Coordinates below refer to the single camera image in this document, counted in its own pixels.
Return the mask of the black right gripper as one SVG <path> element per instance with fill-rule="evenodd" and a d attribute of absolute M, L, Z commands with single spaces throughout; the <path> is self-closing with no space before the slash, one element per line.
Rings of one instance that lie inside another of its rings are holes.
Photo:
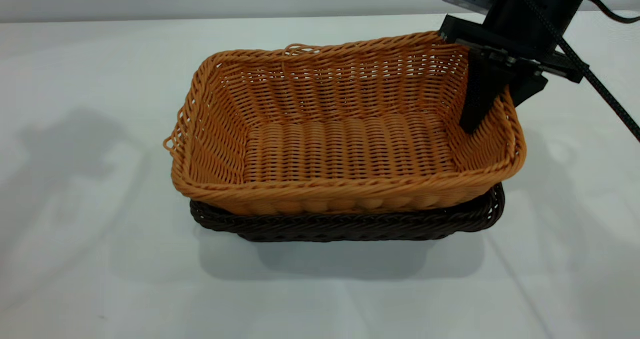
<path fill-rule="evenodd" d="M 448 43 L 476 48 L 468 52 L 466 97 L 460 127 L 473 134 L 510 83 L 515 107 L 541 93 L 548 84 L 542 73 L 519 75 L 511 81 L 508 66 L 530 63 L 535 72 L 545 71 L 579 83 L 583 73 L 563 53 L 551 30 L 525 0 L 443 0 L 447 4 L 485 15 L 483 23 L 446 16 L 439 33 Z M 535 8 L 563 35 L 583 0 L 531 0 Z M 494 59 L 486 52 L 493 54 Z"/>

